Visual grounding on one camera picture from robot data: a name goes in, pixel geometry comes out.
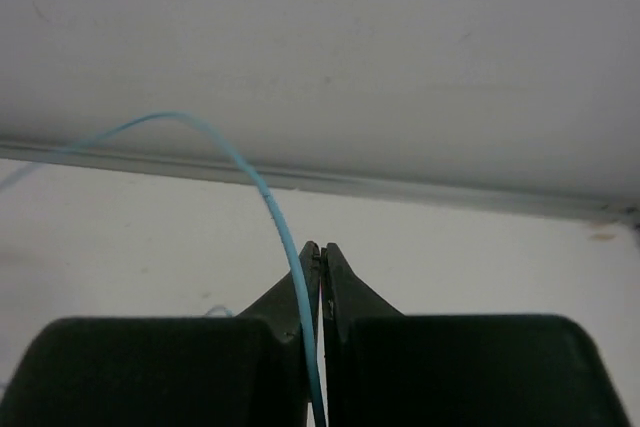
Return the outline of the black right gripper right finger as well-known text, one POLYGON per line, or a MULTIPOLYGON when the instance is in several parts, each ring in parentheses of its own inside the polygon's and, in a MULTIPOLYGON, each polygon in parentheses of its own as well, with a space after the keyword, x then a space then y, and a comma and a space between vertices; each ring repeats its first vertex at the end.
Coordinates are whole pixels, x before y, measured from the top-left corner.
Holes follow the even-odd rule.
POLYGON ((333 426, 626 426, 589 334, 541 314, 406 315, 322 251, 333 426))

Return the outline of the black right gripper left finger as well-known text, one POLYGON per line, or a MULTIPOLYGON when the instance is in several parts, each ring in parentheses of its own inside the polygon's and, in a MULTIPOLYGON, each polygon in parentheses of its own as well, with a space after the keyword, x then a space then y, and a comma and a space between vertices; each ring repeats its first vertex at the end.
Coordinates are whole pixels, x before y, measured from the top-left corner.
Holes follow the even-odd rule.
POLYGON ((300 315, 285 276, 233 317, 68 317, 30 343, 5 426, 303 426, 300 315))

